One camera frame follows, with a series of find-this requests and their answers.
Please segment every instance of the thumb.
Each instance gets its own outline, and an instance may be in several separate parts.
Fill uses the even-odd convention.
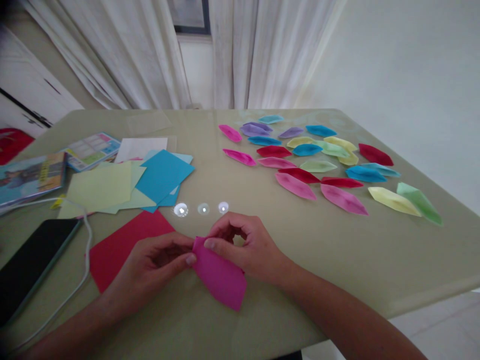
[[[205,240],[203,244],[207,249],[217,253],[222,258],[225,258],[238,267],[242,267],[243,250],[239,246],[235,246],[232,243],[218,237],[211,237]]]
[[[167,265],[164,265],[159,269],[162,275],[162,280],[166,282],[170,281],[183,270],[190,268],[196,261],[197,257],[192,252],[180,255],[175,260],[170,261]]]

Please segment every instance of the book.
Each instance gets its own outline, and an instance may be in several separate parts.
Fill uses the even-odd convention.
[[[61,188],[66,166],[64,152],[0,166],[0,210]]]
[[[67,164],[77,173],[91,170],[119,152],[120,141],[105,132],[86,137],[60,150],[66,152]]]

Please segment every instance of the forearm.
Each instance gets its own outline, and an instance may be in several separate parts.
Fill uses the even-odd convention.
[[[280,284],[346,359],[426,359],[392,324],[332,283],[293,264]]]
[[[119,320],[99,297],[18,358],[84,359]]]

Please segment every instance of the fingernail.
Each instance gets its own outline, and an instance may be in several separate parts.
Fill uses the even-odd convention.
[[[214,246],[215,246],[215,243],[214,243],[212,240],[207,239],[207,240],[205,240],[205,242],[203,243],[203,246],[206,247],[207,249],[213,250],[213,249],[214,249]]]
[[[194,255],[194,254],[190,254],[187,258],[186,258],[186,264],[188,266],[192,266],[193,264],[195,264],[197,262],[197,257]]]

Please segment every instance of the floor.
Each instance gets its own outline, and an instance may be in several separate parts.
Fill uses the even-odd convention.
[[[429,360],[480,359],[480,293],[460,296],[390,321]],[[331,341],[301,351],[303,360],[344,360]]]

